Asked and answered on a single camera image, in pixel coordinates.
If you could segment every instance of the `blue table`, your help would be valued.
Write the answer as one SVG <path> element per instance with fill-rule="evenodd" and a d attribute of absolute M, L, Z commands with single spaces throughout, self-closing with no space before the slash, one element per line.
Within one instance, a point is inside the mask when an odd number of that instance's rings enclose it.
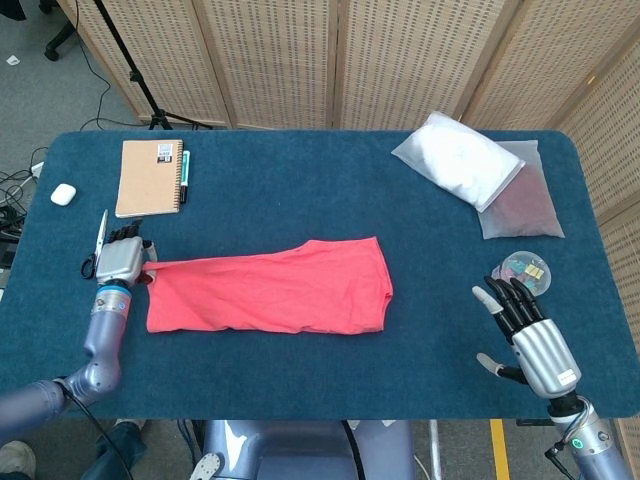
<path fill-rule="evenodd" d="M 553 131 L 487 132 L 538 139 L 566 239 L 482 240 L 472 207 L 389 152 L 407 132 L 85 132 L 59 137 L 45 161 L 0 303 L 0 393 L 70 374 L 86 362 L 95 284 L 79 267 L 103 209 L 110 228 L 125 139 L 184 139 L 189 202 L 141 228 L 160 258 L 277 252 L 310 238 L 376 235 L 394 286 L 382 333 L 359 336 L 225 331 L 149 334 L 148 296 L 134 289 L 119 390 L 101 416 L 255 419 L 545 416 L 526 387 L 484 371 L 478 351 L 513 362 L 471 287 L 508 254 L 550 265 L 541 297 L 582 368 L 579 391 L 604 416 L 640 407 L 640 368 L 572 142 Z M 49 201 L 75 185 L 70 206 Z"/>

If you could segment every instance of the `notebook spiral binding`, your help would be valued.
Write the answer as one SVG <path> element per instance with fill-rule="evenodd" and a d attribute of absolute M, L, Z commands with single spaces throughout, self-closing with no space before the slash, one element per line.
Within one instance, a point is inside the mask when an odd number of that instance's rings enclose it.
<path fill-rule="evenodd" d="M 176 155 L 176 189 L 173 194 L 173 206 L 180 208 L 180 182 L 182 181 L 182 153 L 184 151 L 184 143 L 179 142 Z"/>

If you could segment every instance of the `scissors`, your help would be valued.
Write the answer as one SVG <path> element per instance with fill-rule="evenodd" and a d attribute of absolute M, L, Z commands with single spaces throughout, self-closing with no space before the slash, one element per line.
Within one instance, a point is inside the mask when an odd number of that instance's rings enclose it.
<path fill-rule="evenodd" d="M 98 230 L 98 239 L 96 240 L 96 249 L 89 255 L 80 267 L 80 273 L 85 280 L 91 280 L 96 276 L 96 270 L 98 268 L 98 260 L 100 260 L 100 254 L 102 253 L 102 245 L 104 244 L 104 236 L 107 232 L 107 216 L 108 210 L 105 210 L 102 214 L 102 221 L 100 222 L 100 230 Z"/>

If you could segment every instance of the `spiral notebook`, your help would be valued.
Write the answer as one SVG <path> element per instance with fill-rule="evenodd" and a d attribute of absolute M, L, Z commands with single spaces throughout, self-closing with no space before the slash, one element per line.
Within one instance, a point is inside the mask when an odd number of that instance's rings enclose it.
<path fill-rule="evenodd" d="M 116 217 L 180 210 L 182 140 L 125 140 Z"/>

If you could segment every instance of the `shoe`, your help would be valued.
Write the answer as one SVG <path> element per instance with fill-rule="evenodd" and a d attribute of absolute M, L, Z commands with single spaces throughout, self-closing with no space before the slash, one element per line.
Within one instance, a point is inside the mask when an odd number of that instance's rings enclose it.
<path fill-rule="evenodd" d="M 123 422 L 129 422 L 129 423 L 133 423 L 135 424 L 136 427 L 138 427 L 138 429 L 140 431 L 142 431 L 142 427 L 144 427 L 144 424 L 147 423 L 147 419 L 140 419 L 140 418 L 119 418 L 118 420 L 116 420 L 116 423 L 114 425 L 114 427 L 116 425 L 118 425 L 119 423 L 123 423 Z"/>
<path fill-rule="evenodd" d="M 36 456 L 24 442 L 9 442 L 0 448 L 0 473 L 24 473 L 31 480 L 36 476 Z"/>

